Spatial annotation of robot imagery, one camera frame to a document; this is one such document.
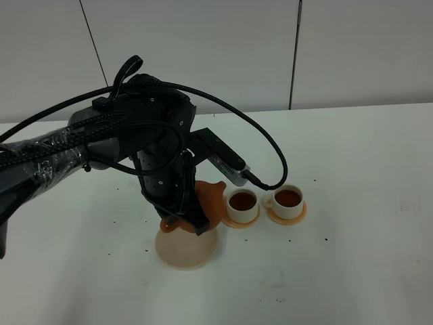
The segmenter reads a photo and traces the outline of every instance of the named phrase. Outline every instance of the white teacup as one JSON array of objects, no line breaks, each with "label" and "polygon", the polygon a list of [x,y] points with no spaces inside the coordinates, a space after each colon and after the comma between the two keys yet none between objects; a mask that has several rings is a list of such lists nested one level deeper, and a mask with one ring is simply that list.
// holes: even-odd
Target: white teacup
[{"label": "white teacup", "polygon": [[[299,195],[300,202],[292,207],[283,205],[284,202],[278,202],[275,196],[282,191],[295,192],[297,195]],[[271,195],[263,196],[261,202],[264,208],[272,209],[272,211],[281,219],[290,220],[297,218],[301,214],[302,208],[304,206],[304,195],[302,194],[300,188],[292,184],[286,184],[280,188],[277,188]]]},{"label": "white teacup", "polygon": [[[255,202],[247,199],[244,200],[243,202],[241,201],[241,202],[237,202],[237,204],[234,204],[235,201],[232,201],[231,203],[234,205],[233,207],[230,203],[230,200],[238,194],[247,194],[251,196],[255,200]],[[247,189],[241,188],[232,191],[229,195],[226,196],[225,205],[227,207],[227,214],[229,215],[230,219],[237,223],[249,223],[254,219],[256,219],[258,215],[257,195],[253,191]]]}]

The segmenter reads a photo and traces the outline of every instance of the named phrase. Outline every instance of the white wall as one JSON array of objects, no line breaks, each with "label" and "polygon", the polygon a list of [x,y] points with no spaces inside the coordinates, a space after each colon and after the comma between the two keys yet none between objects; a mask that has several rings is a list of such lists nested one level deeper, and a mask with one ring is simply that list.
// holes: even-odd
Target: white wall
[{"label": "white wall", "polygon": [[78,0],[2,0],[0,44],[0,122],[106,86]]},{"label": "white wall", "polygon": [[[141,73],[207,91],[244,111],[288,108],[298,0],[83,0],[111,84]],[[224,112],[192,98],[198,113]]]},{"label": "white wall", "polygon": [[293,107],[433,102],[431,0],[304,0]]}]

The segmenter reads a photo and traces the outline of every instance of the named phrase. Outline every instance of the cup handle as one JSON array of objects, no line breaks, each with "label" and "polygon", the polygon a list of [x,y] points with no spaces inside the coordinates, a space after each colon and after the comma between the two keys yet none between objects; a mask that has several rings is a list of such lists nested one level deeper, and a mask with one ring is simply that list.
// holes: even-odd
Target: cup handle
[{"label": "cup handle", "polygon": [[175,230],[176,228],[178,228],[180,226],[180,222],[179,220],[176,221],[174,224],[172,225],[167,225],[167,223],[165,222],[165,219],[161,219],[160,222],[160,229],[162,232],[164,232],[165,234],[172,232],[173,230]]},{"label": "cup handle", "polygon": [[262,202],[262,205],[265,209],[270,209],[272,207],[271,206],[271,196],[263,196],[261,202]]}]

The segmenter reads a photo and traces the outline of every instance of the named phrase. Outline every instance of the white table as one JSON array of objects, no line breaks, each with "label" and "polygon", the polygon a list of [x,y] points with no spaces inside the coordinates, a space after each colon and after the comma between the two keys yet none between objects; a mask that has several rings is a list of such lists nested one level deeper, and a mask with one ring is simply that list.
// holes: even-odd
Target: white table
[{"label": "white table", "polygon": [[[0,324],[431,324],[433,104],[250,116],[304,191],[302,223],[262,213],[248,229],[220,225],[217,256],[175,271],[156,256],[160,218],[138,181],[80,171],[10,219]],[[37,123],[19,137],[64,125]],[[270,145],[234,115],[197,116],[202,127],[265,183],[281,177]],[[223,177],[205,162],[197,178]]]}]

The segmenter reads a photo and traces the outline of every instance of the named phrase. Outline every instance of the brown liquid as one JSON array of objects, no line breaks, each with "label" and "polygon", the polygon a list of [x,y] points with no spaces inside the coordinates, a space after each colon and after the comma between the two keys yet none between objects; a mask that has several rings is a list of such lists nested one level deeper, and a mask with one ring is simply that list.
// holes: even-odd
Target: brown liquid
[{"label": "brown liquid", "polygon": [[291,190],[283,190],[275,195],[275,200],[283,207],[295,207],[301,201],[298,193]]},{"label": "brown liquid", "polygon": [[235,210],[247,211],[256,204],[256,198],[249,193],[237,193],[230,198],[229,204]]}]

